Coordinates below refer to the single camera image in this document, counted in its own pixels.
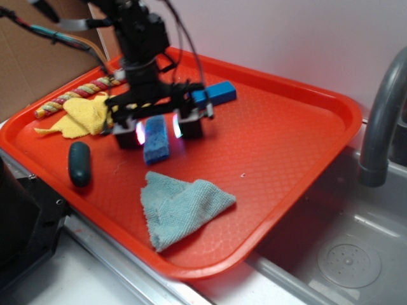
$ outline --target sink basin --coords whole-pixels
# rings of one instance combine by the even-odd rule
[[[347,147],[256,252],[327,301],[407,304],[407,171],[364,187],[357,157]]]

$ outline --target tray rim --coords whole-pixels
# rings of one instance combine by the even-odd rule
[[[169,53],[176,55],[178,52],[175,48],[170,48]],[[120,57],[116,57],[111,60],[111,63],[118,66],[118,60]],[[345,148],[347,143],[352,137],[359,131],[362,125],[362,114],[357,104],[349,97],[346,97],[340,93],[318,88],[316,86],[308,85],[291,79],[282,78],[273,74],[267,74],[265,72],[255,71],[253,69],[241,67],[235,64],[230,64],[213,58],[200,55],[205,73],[215,74],[216,76],[223,77],[227,75],[227,79],[232,83],[234,81],[243,83],[247,86],[251,86],[256,89],[265,90],[274,94],[282,95],[287,98],[292,98],[298,102],[312,104],[317,107],[326,109],[333,114],[337,115],[345,124],[345,131],[341,137],[335,142],[329,150],[313,164],[311,170],[302,177],[300,182],[290,190],[287,196],[274,208],[272,215],[268,217],[244,240],[244,242],[235,249],[227,258],[204,267],[200,268],[186,268],[175,265],[169,261],[166,261],[160,254],[146,248],[144,244],[136,240],[126,230],[117,226],[108,216],[98,211],[92,205],[80,198],[80,195],[74,192],[68,192],[64,194],[65,199],[68,202],[76,202],[74,208],[84,217],[92,221],[99,228],[105,231],[108,235],[122,244],[138,258],[142,259],[146,264],[165,276],[176,278],[178,280],[196,280],[202,278],[208,278],[218,273],[222,273],[239,262],[243,261],[254,249],[254,247],[261,241],[268,232],[270,232],[273,226],[281,219],[284,214],[291,208],[296,200],[303,193],[303,184],[306,181],[307,185],[310,185],[316,178],[328,167],[328,165],[336,158],[338,154]],[[187,67],[194,67],[195,61],[193,55],[190,52],[185,51],[183,55],[183,65]],[[3,127],[0,129],[0,147],[4,149],[11,157],[15,158],[22,166],[26,167],[29,171],[35,173],[38,177],[47,178],[45,181],[52,186],[58,193],[65,193],[65,186],[55,179],[49,180],[45,169],[27,158],[22,151],[17,149],[12,143],[13,130],[20,130],[26,124],[35,121],[36,118],[33,115],[35,109],[37,109],[44,102],[69,91],[71,88],[77,87],[77,84],[82,84],[84,77],[97,78],[102,76],[99,68],[94,68],[88,73],[72,80],[63,87],[59,88],[41,98],[37,102],[31,104],[29,107],[22,109],[14,116],[12,116]],[[313,102],[307,102],[307,97],[313,98]],[[333,103],[327,103],[327,100],[332,100]]]

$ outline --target sink drain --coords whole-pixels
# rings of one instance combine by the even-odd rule
[[[350,236],[323,244],[318,252],[318,266],[329,281],[346,288],[373,283],[382,268],[376,250]]]

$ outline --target white wall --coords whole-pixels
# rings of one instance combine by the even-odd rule
[[[177,36],[161,1],[145,0]],[[202,55],[352,97],[368,117],[407,46],[406,0],[172,0]]]

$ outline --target striped rope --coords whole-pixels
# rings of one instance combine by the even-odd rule
[[[70,98],[88,98],[99,91],[107,90],[109,87],[118,86],[120,84],[122,83],[117,79],[109,79],[107,76],[98,78],[89,82],[88,84],[81,85],[75,89],[72,89],[71,91],[65,92],[63,95],[60,95],[57,98],[46,102],[36,111],[34,111],[34,115],[38,119],[44,116],[50,116],[51,114],[61,110],[64,102]]]

